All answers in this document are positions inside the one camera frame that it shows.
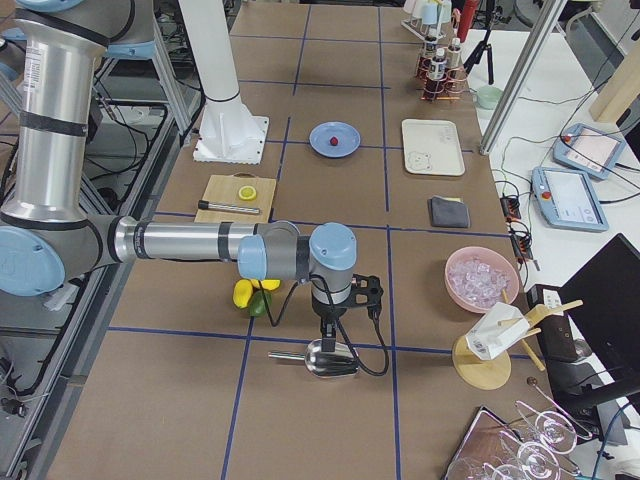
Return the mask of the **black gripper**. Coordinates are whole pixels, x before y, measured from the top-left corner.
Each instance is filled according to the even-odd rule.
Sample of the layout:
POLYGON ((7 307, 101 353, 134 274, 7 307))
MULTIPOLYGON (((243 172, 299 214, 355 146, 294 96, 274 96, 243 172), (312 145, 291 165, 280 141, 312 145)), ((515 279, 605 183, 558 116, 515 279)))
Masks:
POLYGON ((382 311, 384 290, 377 276, 353 274, 347 286, 332 291, 320 274, 310 276, 312 285, 312 309, 320 317, 321 351, 334 352, 339 319, 349 309, 366 308, 378 337, 379 317, 382 311))

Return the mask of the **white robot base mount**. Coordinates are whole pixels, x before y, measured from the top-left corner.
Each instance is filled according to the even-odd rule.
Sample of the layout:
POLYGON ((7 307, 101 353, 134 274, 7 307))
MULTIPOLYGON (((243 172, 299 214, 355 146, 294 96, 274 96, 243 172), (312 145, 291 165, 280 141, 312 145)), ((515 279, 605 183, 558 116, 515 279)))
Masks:
POLYGON ((180 3, 205 97, 194 159, 255 165, 269 127, 243 103, 221 1, 180 3))

